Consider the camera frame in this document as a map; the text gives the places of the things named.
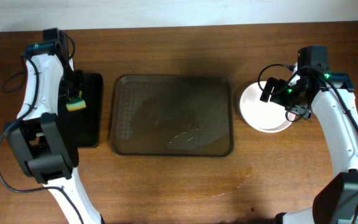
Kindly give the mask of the green yellow sponge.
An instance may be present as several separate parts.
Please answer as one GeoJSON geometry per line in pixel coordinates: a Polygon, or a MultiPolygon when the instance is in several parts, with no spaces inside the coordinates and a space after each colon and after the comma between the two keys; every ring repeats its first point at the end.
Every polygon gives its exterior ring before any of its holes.
{"type": "Polygon", "coordinates": [[[86,108],[86,102],[82,98],[82,91],[79,91],[75,96],[69,97],[66,108],[68,111],[78,111],[86,108]]]}

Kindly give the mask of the white plate top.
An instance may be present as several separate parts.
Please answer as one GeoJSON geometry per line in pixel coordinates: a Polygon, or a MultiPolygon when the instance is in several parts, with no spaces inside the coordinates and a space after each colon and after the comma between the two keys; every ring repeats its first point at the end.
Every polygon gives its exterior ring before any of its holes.
{"type": "Polygon", "coordinates": [[[262,91],[258,83],[249,85],[239,98],[239,112],[252,128],[264,133],[277,133],[287,129],[291,122],[285,117],[284,107],[260,101],[262,91]]]}

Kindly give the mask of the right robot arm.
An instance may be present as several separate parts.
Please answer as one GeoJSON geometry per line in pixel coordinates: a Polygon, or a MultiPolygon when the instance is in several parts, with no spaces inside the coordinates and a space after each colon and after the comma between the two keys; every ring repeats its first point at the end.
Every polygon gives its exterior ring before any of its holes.
{"type": "Polygon", "coordinates": [[[358,112],[349,75],[331,71],[327,48],[315,45],[299,49],[296,65],[287,68],[292,72],[288,80],[270,77],[259,87],[260,100],[278,104],[298,119],[317,117],[334,177],[311,208],[279,213],[274,222],[358,223],[358,112]]]}

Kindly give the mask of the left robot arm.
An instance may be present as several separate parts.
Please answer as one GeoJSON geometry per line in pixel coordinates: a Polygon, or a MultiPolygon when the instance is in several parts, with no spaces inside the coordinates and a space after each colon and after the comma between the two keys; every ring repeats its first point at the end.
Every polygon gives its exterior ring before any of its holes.
{"type": "Polygon", "coordinates": [[[99,143],[103,78],[74,68],[75,43],[64,31],[43,32],[22,56],[27,77],[15,121],[4,128],[23,173],[49,191],[70,223],[102,223],[81,183],[79,150],[99,143]]]}

